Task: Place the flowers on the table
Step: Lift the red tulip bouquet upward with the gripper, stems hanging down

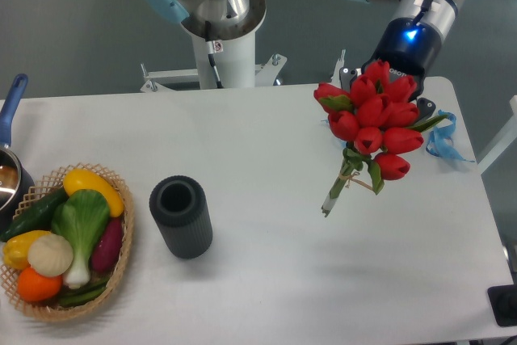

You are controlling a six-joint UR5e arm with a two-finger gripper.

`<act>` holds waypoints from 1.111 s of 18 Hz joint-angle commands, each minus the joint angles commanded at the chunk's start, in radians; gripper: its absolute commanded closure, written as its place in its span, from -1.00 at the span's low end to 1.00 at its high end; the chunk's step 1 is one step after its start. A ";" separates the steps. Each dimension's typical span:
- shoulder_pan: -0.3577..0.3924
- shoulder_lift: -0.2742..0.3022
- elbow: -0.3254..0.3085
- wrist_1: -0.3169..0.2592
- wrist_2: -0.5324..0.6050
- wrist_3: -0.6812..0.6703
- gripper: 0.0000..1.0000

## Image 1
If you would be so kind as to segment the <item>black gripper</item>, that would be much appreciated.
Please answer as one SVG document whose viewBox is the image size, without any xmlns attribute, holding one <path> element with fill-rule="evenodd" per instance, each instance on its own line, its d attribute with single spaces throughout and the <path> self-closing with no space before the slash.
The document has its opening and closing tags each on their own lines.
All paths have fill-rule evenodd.
<svg viewBox="0 0 517 345">
<path fill-rule="evenodd" d="M 410 100 L 416 99 L 423 93 L 427 71 L 434 64 L 441 48 L 441 37 L 430 25 L 414 23 L 411 18 L 394 19 L 385 29 L 372 56 L 361 68 L 342 67 L 339 70 L 340 86 L 343 90 L 350 90 L 352 83 L 371 63 L 382 60 L 387 61 L 391 69 L 414 77 L 417 87 Z M 419 115 L 415 125 L 430 119 L 436 109 L 436 104 L 425 97 L 419 97 L 416 106 Z"/>
</svg>

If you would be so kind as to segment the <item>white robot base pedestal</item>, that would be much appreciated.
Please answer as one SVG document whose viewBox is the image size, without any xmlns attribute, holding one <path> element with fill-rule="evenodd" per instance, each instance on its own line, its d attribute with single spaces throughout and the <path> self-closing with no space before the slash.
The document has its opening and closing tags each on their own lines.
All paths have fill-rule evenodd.
<svg viewBox="0 0 517 345">
<path fill-rule="evenodd" d="M 167 84 L 198 82 L 202 90 L 279 85 L 287 58 L 275 53 L 255 62 L 255 34 L 266 16 L 265 0 L 205 0 L 181 22 L 191 37 L 194 69 L 148 72 L 144 92 L 166 91 Z"/>
</svg>

